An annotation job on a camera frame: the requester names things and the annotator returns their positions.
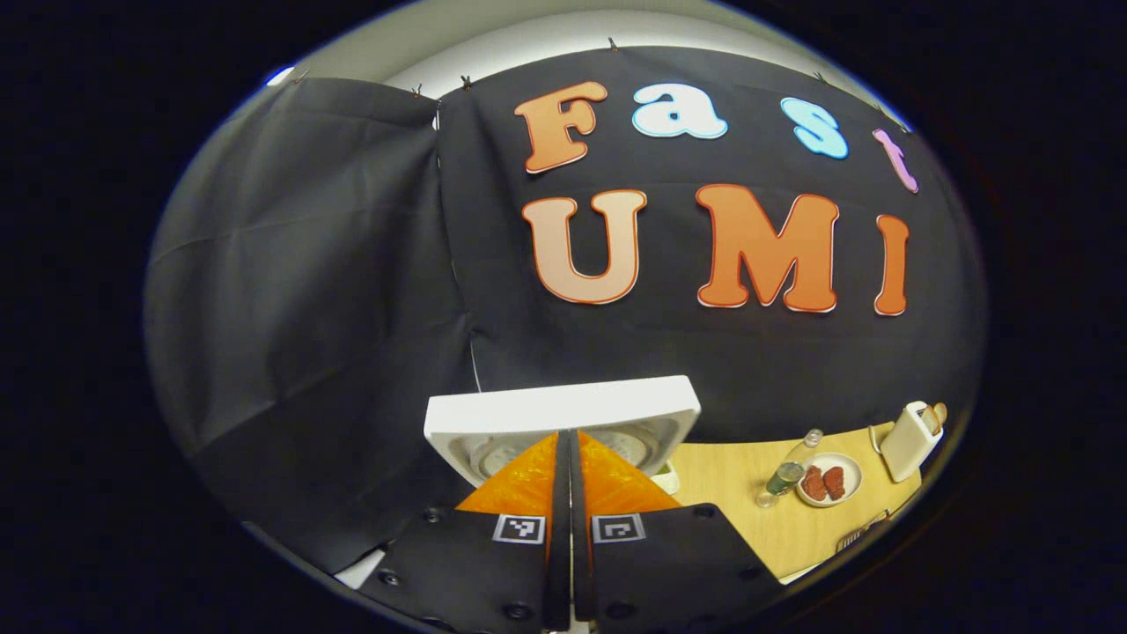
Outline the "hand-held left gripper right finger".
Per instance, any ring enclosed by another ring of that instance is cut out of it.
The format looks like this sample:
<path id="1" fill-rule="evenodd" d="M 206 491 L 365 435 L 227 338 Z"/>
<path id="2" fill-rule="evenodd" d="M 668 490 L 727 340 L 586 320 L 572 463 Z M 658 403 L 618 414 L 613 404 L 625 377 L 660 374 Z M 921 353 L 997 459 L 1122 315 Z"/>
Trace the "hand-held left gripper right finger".
<path id="1" fill-rule="evenodd" d="M 720 633 L 784 597 L 784 584 L 712 503 L 598 514 L 597 443 L 569 432 L 571 616 L 598 633 Z"/>

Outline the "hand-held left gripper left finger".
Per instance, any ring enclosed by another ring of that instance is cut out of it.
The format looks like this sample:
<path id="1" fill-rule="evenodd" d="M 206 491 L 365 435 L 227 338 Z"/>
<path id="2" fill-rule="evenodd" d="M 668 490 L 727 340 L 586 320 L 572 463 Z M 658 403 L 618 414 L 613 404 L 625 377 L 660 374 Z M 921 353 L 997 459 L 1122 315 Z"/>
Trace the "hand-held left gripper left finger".
<path id="1" fill-rule="evenodd" d="M 573 458 L 574 434 L 557 434 L 545 514 L 427 510 L 358 592 L 449 633 L 569 629 Z"/>

